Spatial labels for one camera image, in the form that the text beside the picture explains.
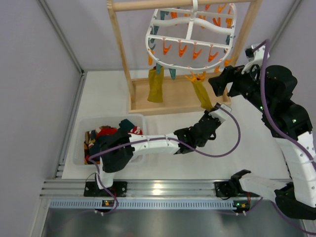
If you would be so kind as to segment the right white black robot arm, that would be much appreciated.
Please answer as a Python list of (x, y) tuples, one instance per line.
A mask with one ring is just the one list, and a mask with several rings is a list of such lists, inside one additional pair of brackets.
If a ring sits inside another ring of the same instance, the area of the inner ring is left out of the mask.
[(292, 219), (316, 218), (316, 152), (313, 147), (312, 124), (306, 109), (291, 100), (297, 79), (280, 65), (265, 70), (265, 98), (273, 122), (289, 139), (278, 134), (265, 113), (262, 121), (276, 140), (291, 182), (284, 184), (242, 170), (231, 176), (232, 195), (254, 193), (272, 201)]

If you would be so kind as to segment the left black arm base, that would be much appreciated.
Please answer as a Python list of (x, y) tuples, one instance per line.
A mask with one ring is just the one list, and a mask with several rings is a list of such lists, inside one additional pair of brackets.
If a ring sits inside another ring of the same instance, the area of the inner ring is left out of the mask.
[[(115, 197), (125, 197), (127, 191), (127, 182), (114, 181), (113, 185), (108, 190)], [(84, 197), (111, 197), (103, 188), (99, 189), (96, 181), (88, 181), (84, 187)]]

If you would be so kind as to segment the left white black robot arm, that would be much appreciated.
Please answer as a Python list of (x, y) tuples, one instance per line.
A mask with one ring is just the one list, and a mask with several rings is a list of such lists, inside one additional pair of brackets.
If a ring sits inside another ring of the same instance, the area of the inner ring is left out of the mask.
[(187, 154), (216, 138), (216, 129), (225, 121), (219, 110), (205, 111), (193, 126), (166, 135), (137, 135), (119, 130), (100, 142), (100, 167), (96, 175), (99, 189), (113, 185), (114, 174), (134, 158), (149, 154)]

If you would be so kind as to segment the white clip hanger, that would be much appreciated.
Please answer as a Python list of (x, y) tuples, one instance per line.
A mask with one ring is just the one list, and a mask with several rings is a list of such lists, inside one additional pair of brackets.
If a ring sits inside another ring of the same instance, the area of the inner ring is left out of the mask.
[(236, 36), (237, 7), (234, 3), (154, 10), (145, 36), (148, 64), (158, 72), (203, 73), (219, 69), (229, 60)]

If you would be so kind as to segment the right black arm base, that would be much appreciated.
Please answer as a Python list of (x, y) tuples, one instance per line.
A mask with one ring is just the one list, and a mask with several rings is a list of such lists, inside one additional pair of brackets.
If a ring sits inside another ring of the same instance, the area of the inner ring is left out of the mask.
[(246, 192), (241, 189), (238, 182), (220, 181), (214, 183), (215, 194), (219, 198), (245, 197)]

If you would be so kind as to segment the dark navy sock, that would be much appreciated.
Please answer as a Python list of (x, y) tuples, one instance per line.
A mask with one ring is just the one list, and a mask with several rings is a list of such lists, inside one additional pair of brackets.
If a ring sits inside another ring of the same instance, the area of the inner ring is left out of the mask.
[(96, 130), (88, 131), (85, 134), (85, 150), (91, 156), (100, 152), (100, 142)]

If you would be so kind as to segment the red sock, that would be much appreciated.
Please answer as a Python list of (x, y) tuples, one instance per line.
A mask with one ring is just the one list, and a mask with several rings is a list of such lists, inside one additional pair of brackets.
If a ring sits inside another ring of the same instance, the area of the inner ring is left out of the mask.
[(133, 129), (131, 129), (130, 132), (133, 133), (133, 134), (136, 134), (136, 135), (142, 135), (143, 134), (142, 129), (140, 127), (138, 127), (138, 126), (135, 126)]
[(102, 126), (96, 130), (96, 137), (113, 135), (117, 132), (115, 127)]

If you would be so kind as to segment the mustard yellow sock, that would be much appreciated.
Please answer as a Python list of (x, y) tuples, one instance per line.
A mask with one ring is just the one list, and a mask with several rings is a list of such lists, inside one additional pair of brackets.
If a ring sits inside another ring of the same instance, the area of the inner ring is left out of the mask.
[(149, 95), (148, 101), (153, 103), (162, 103), (162, 83), (164, 78), (164, 68), (161, 67), (160, 73), (157, 74), (156, 68), (149, 70), (148, 80), (149, 80)]
[(205, 109), (210, 111), (213, 108), (213, 105), (210, 101), (208, 92), (206, 91), (203, 82), (201, 80), (196, 80), (192, 82), (194, 91), (197, 95), (197, 98), (200, 102), (200, 106)]

